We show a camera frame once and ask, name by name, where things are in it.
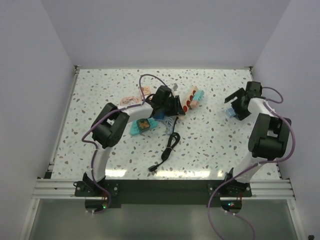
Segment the blue charger plug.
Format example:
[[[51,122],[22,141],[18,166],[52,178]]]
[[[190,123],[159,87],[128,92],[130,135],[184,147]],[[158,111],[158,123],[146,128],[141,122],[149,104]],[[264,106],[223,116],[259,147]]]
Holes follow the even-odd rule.
[[[226,109],[226,110],[225,110],[225,113],[226,113],[226,115],[227,115],[229,118],[233,118],[233,117],[236,116],[236,112],[235,112],[235,110],[234,110],[232,107]]]

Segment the beige power strip red sockets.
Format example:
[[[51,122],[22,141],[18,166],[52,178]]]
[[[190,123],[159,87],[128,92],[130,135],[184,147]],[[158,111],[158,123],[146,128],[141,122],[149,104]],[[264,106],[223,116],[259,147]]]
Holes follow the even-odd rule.
[[[198,91],[197,86],[191,86],[186,93],[182,95],[182,100],[180,101],[182,109],[185,113],[184,117],[187,115],[190,109],[190,103],[193,100],[195,93]]]

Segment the light teal charger plug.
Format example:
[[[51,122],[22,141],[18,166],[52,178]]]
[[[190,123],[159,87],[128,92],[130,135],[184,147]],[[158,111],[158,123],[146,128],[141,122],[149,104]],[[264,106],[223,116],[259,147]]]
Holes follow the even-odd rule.
[[[204,96],[204,91],[197,90],[193,95],[192,101],[200,102],[202,100],[203,96]]]

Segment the pink charger plug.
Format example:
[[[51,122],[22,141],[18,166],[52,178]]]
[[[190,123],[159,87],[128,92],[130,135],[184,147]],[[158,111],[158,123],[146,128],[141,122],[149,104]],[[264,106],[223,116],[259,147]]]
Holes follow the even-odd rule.
[[[192,100],[192,101],[190,102],[190,104],[189,104],[189,108],[190,108],[190,109],[195,109],[195,108],[197,108],[197,107],[199,106],[199,104],[200,104],[199,101],[197,101],[197,100]]]

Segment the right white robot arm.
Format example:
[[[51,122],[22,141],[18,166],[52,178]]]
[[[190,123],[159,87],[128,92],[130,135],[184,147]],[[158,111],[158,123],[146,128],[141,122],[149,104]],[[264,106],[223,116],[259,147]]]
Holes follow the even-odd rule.
[[[238,89],[224,100],[225,103],[231,102],[231,108],[227,110],[230,117],[242,121],[251,115],[256,116],[247,154],[238,166],[225,174],[222,189],[230,197],[245,188],[263,165],[279,160],[287,150],[292,122],[270,107],[263,89],[261,83],[249,81],[245,88]]]

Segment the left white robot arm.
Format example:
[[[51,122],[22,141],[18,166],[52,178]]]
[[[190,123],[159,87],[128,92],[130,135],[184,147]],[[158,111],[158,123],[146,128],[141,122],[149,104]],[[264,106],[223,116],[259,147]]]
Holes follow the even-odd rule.
[[[105,168],[113,147],[121,140],[128,123],[149,119],[159,114],[168,117],[184,116],[180,97],[174,95],[166,85],[160,86],[155,94],[143,95],[140,103],[118,107],[107,103],[81,141],[94,145],[95,149],[89,169],[83,174],[86,191],[99,196],[104,190]]]

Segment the blue cube socket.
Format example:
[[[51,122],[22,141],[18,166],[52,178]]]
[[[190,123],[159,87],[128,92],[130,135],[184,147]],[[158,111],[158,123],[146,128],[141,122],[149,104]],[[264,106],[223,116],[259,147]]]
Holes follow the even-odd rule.
[[[157,115],[154,115],[153,118],[156,120],[156,121],[162,121],[164,118],[165,118],[165,113],[164,112],[161,112]]]

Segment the pink cube socket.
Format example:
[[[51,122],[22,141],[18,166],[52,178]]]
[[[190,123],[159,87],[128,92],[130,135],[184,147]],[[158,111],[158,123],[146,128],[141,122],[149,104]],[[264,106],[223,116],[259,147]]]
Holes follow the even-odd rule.
[[[144,95],[149,95],[151,94],[151,89],[149,86],[142,86],[142,87],[138,87],[140,93],[143,93]]]

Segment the teal triangular power strip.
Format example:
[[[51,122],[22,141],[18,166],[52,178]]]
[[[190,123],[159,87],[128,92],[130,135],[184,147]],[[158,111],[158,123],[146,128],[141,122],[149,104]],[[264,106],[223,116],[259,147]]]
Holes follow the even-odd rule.
[[[155,129],[157,126],[158,123],[153,118],[142,118],[132,122],[129,133],[131,136],[136,136]]]

